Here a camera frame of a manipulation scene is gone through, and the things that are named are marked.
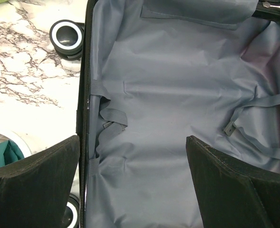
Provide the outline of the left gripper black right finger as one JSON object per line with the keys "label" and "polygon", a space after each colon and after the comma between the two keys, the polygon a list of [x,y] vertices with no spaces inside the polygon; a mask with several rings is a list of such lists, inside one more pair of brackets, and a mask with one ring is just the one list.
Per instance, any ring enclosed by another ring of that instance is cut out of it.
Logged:
{"label": "left gripper black right finger", "polygon": [[205,228],[280,228],[280,174],[195,136],[187,137],[186,152]]}

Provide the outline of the pink and teal kids suitcase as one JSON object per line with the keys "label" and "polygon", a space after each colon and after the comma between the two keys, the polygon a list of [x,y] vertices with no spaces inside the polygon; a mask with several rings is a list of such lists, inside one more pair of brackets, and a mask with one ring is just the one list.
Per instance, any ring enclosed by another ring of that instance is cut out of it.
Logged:
{"label": "pink and teal kids suitcase", "polygon": [[280,0],[90,0],[55,22],[81,60],[82,228],[204,228],[195,136],[280,174]]}

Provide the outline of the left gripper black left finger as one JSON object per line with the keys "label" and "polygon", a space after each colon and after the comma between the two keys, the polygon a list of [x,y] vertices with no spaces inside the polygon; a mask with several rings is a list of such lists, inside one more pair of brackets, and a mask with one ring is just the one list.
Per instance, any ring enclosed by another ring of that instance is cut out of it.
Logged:
{"label": "left gripper black left finger", "polygon": [[59,228],[77,164],[79,137],[0,168],[0,228]]}

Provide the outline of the teal cloth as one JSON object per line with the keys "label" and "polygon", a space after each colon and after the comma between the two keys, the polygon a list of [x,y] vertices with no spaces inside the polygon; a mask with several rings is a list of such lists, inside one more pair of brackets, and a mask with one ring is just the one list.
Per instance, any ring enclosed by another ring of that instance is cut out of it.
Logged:
{"label": "teal cloth", "polygon": [[24,155],[15,142],[8,140],[0,143],[0,167],[22,159]]}

